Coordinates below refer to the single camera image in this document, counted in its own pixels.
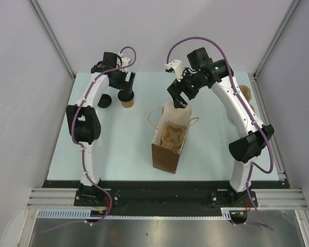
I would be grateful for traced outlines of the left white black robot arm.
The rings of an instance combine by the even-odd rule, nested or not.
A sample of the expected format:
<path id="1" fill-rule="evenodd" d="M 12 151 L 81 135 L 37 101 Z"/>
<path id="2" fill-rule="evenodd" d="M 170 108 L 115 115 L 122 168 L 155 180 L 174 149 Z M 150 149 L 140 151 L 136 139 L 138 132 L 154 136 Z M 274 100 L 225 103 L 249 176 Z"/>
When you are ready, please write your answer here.
<path id="1" fill-rule="evenodd" d="M 118 99 L 125 108 L 134 104 L 133 82 L 135 73 L 130 74 L 128 68 L 134 64 L 123 52 L 105 52 L 103 59 L 91 68 L 90 82 L 80 99 L 66 107 L 68 129 L 74 144 L 80 146 L 82 161 L 81 184 L 93 186 L 100 181 L 95 169 L 96 149 L 100 143 L 101 123 L 99 108 L 108 107 L 112 100 L 104 93 L 106 88 L 118 90 Z"/>

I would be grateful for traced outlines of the brown paper takeout bag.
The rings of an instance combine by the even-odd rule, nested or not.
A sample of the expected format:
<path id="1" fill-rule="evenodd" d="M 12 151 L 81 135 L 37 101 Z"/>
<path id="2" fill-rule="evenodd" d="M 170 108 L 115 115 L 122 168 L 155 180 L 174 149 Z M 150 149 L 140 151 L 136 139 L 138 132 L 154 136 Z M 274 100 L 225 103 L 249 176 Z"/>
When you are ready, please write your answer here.
<path id="1" fill-rule="evenodd" d="M 192 117 L 192 108 L 175 108 L 173 102 L 156 108 L 148 115 L 155 128 L 151 142 L 152 165 L 159 170 L 175 174 L 188 130 L 199 117 Z"/>

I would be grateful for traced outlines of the brown paper coffee cup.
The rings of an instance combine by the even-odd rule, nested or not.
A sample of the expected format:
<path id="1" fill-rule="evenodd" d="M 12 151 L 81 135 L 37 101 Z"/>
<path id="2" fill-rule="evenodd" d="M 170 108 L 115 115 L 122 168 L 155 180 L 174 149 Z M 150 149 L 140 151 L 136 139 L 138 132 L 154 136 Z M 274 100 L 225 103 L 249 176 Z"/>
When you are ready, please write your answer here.
<path id="1" fill-rule="evenodd" d="M 134 105 L 134 99 L 131 99 L 129 101 L 121 101 L 121 104 L 124 108 L 131 108 Z"/>

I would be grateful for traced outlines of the black plastic cup lid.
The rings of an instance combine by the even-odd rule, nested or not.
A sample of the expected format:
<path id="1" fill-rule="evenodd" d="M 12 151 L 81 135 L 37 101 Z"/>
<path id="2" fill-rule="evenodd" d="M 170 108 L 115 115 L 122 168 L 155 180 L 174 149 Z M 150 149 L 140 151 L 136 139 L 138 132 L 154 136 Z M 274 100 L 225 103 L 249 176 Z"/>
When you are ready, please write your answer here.
<path id="1" fill-rule="evenodd" d="M 101 96 L 101 98 L 100 98 L 100 100 L 99 100 L 97 105 L 98 105 L 98 107 L 104 109 L 104 108 L 109 107 L 111 105 L 111 103 L 112 103 L 111 96 L 108 95 L 108 94 L 102 94 L 102 96 Z"/>

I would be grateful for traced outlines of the single brown pulp carrier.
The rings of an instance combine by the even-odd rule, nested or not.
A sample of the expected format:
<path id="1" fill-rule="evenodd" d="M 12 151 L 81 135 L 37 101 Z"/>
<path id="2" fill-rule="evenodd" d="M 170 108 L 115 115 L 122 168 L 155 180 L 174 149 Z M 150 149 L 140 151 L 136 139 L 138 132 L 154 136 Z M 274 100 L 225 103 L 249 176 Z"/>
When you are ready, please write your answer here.
<path id="1" fill-rule="evenodd" d="M 161 146 L 166 149 L 178 152 L 183 143 L 185 128 L 173 123 L 166 124 L 161 135 Z"/>

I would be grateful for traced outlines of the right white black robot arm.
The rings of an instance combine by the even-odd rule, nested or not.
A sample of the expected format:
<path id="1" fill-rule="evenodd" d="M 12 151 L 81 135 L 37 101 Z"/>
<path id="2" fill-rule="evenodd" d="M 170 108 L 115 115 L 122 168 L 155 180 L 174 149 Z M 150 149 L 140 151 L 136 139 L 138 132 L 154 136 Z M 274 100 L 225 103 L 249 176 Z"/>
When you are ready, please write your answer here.
<path id="1" fill-rule="evenodd" d="M 250 165 L 267 146 L 274 128 L 257 117 L 224 59 L 213 61 L 203 47 L 189 53 L 187 58 L 190 67 L 185 67 L 180 60 L 166 62 L 165 70 L 176 75 L 167 90 L 176 109 L 187 107 L 181 94 L 192 100 L 203 87 L 211 89 L 224 105 L 239 136 L 229 143 L 234 167 L 230 179 L 233 190 L 227 193 L 227 200 L 232 206 L 240 206 L 246 200 L 244 191 L 250 186 Z"/>

